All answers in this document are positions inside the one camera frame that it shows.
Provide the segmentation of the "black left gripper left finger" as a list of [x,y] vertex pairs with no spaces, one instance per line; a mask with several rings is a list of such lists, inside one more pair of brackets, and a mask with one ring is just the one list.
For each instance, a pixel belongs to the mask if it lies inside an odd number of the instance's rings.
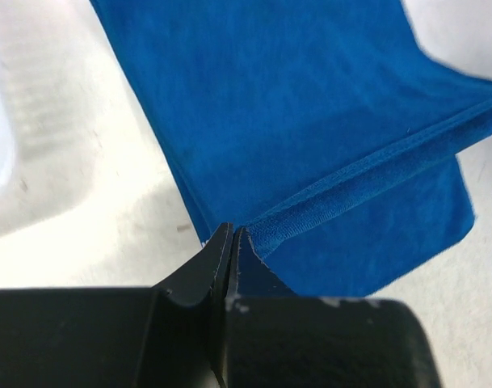
[[153,287],[149,387],[198,387],[207,370],[225,386],[224,304],[232,245],[233,225],[223,223],[199,253]]

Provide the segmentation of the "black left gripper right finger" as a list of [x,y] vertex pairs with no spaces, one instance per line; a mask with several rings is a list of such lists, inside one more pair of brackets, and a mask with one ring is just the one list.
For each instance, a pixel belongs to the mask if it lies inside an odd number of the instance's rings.
[[226,302],[240,297],[297,297],[259,258],[245,227],[238,228],[233,236],[227,275]]

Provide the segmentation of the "blue towel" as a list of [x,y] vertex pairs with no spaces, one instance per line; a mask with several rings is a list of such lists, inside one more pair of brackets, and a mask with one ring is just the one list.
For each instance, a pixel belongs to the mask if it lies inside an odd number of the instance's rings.
[[200,241],[243,226],[301,295],[363,297],[458,243],[456,155],[492,82],[417,46],[399,1],[95,1]]

